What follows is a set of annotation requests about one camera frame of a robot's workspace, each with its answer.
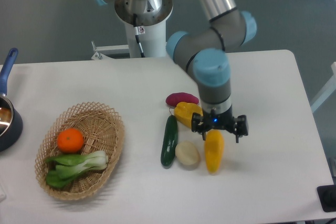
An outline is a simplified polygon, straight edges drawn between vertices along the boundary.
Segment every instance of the bok choy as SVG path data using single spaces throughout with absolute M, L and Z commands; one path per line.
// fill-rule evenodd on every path
M 63 188 L 89 170 L 104 170 L 108 156 L 105 151 L 96 151 L 87 155 L 68 154 L 50 157 L 46 163 L 55 162 L 56 168 L 46 176 L 46 183 L 55 188 Z

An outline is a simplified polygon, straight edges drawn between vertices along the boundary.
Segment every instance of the yellow bell pepper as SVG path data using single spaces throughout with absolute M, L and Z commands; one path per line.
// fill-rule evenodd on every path
M 195 103 L 179 102 L 174 109 L 176 119 L 190 129 L 193 113 L 203 115 L 202 108 Z
M 216 173 L 221 165 L 224 152 L 224 138 L 219 130 L 210 130 L 206 134 L 204 153 L 209 173 Z

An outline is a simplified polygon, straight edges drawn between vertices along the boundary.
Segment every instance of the pan handle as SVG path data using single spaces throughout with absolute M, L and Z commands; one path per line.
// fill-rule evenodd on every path
M 12 48 L 8 53 L 6 61 L 0 72 L 0 94 L 7 95 L 8 76 L 11 72 L 18 53 L 19 51 L 16 48 Z

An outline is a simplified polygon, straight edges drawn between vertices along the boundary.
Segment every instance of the orange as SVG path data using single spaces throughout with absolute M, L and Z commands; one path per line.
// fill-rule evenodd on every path
M 83 145 L 83 135 L 75 128 L 64 130 L 57 136 L 57 147 L 63 153 L 76 153 Z

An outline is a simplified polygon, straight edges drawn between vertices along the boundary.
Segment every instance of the sweet potato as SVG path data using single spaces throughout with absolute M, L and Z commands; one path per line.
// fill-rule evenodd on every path
M 169 106 L 176 107 L 179 102 L 190 102 L 198 104 L 200 101 L 197 97 L 192 94 L 180 92 L 180 93 L 172 93 L 166 98 L 166 103 Z

